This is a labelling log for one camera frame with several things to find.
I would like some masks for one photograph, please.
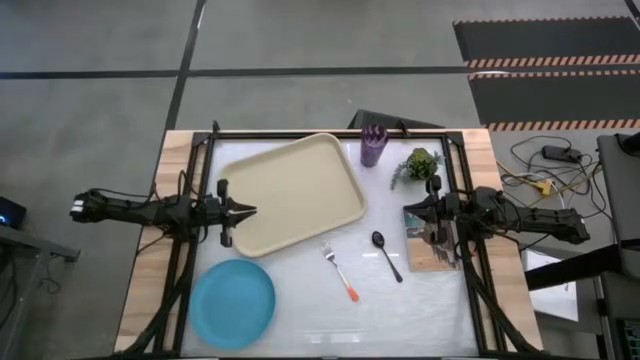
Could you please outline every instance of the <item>green plant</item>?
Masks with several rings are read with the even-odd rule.
[[[398,164],[398,167],[393,172],[391,190],[396,187],[396,183],[400,178],[425,181],[431,179],[438,171],[438,164],[442,164],[442,156],[437,152],[431,155],[423,148],[413,149],[407,160]]]

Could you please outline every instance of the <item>beige tray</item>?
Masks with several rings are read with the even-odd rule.
[[[315,134],[227,165],[229,196],[258,208],[232,232],[242,255],[257,257],[353,222],[367,200],[340,141]]]

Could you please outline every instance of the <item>blue plastic plate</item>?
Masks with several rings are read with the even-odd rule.
[[[265,331],[276,306],[273,282],[247,260],[227,260],[197,282],[189,305],[193,328],[202,340],[222,349],[240,349]]]

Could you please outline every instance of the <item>fork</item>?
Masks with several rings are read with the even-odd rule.
[[[338,266],[338,264],[336,264],[336,256],[333,254],[331,246],[329,246],[329,243],[326,241],[322,244],[322,253],[324,254],[324,257],[327,258],[327,260],[331,261],[331,263],[336,267],[336,270],[338,270],[338,274],[340,274],[340,278],[342,278],[344,286],[347,287],[347,291],[349,292],[349,296],[351,296],[351,300],[353,300],[354,302],[358,302],[358,300],[360,300],[360,296],[358,296],[358,293],[353,289],[353,287],[351,287],[351,284],[349,284],[347,278],[344,277],[342,270],[340,270],[340,267]]]

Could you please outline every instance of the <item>black spoon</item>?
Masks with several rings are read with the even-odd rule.
[[[396,281],[402,282],[402,276],[400,276],[400,273],[398,272],[398,270],[396,270],[396,267],[393,266],[393,263],[391,262],[391,259],[389,259],[389,255],[387,255],[387,252],[384,251],[384,236],[382,236],[382,234],[380,234],[378,231],[374,231],[373,234],[371,234],[371,241],[373,241],[373,245],[375,245],[375,247],[382,249],[384,256],[387,257],[387,261],[389,262],[389,266],[391,266],[391,270],[393,270],[393,275],[395,275]]]

